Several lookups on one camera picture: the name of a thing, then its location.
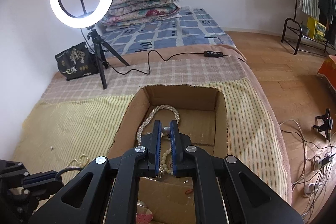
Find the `black snack bag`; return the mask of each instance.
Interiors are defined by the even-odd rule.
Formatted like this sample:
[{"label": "black snack bag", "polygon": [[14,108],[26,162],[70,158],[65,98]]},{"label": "black snack bag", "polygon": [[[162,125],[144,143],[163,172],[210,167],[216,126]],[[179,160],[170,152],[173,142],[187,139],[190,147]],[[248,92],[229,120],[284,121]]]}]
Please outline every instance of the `black snack bag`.
[{"label": "black snack bag", "polygon": [[59,72],[67,80],[98,73],[96,57],[90,53],[85,42],[55,55]]}]

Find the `floral comforter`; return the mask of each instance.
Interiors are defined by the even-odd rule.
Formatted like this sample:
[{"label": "floral comforter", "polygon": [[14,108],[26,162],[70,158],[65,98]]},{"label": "floral comforter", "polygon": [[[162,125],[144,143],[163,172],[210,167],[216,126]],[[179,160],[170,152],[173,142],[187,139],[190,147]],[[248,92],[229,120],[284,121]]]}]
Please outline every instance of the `floral comforter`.
[{"label": "floral comforter", "polygon": [[180,10],[179,0],[115,0],[101,23],[129,26],[176,17]]}]

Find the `bed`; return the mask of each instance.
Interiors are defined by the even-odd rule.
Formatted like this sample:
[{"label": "bed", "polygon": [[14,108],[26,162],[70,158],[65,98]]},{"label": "bed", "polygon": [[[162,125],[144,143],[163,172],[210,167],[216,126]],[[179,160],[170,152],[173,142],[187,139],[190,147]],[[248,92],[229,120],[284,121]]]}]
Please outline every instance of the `bed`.
[{"label": "bed", "polygon": [[[275,115],[245,57],[204,9],[182,10],[180,18],[120,28],[103,38],[130,64],[123,67],[115,57],[108,58],[122,73],[132,68],[148,71],[150,49],[157,49],[165,59],[205,50],[223,52],[227,57],[183,54],[162,61],[152,52],[150,75],[135,71],[120,75],[109,69],[105,90],[99,75],[66,81],[56,73],[23,124],[13,160],[24,159],[27,169],[36,173],[60,170],[76,161],[80,165],[83,155],[88,160],[107,155],[140,88],[207,86],[225,96],[229,154],[237,156],[291,204],[289,161]],[[73,176],[69,172],[63,179],[67,182]]]},{"label": "bed", "polygon": [[223,44],[235,47],[217,22],[202,8],[183,9],[181,17],[118,28],[102,38],[120,55],[188,45]]}]

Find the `blue gripper pad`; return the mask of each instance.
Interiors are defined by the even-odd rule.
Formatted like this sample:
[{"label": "blue gripper pad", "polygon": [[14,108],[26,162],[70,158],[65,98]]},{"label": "blue gripper pad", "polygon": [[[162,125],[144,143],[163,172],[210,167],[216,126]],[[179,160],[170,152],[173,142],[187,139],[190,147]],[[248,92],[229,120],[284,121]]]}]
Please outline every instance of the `blue gripper pad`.
[{"label": "blue gripper pad", "polygon": [[156,141],[156,150],[155,150],[155,175],[159,175],[159,167],[160,167],[160,153],[161,153],[161,122],[158,121],[159,124],[157,127],[154,126],[153,134],[157,134],[157,141]]},{"label": "blue gripper pad", "polygon": [[170,122],[170,146],[171,146],[171,162],[173,165],[174,176],[178,175],[177,164],[183,161],[183,147],[177,121]]}]

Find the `yellow box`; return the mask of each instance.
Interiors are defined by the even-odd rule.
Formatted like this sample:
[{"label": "yellow box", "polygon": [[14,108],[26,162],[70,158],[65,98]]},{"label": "yellow box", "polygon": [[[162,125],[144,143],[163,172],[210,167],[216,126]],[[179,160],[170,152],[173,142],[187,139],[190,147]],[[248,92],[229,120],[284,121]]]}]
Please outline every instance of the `yellow box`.
[{"label": "yellow box", "polygon": [[312,39],[323,42],[326,27],[315,18],[308,17],[307,27],[310,29],[308,36]]}]

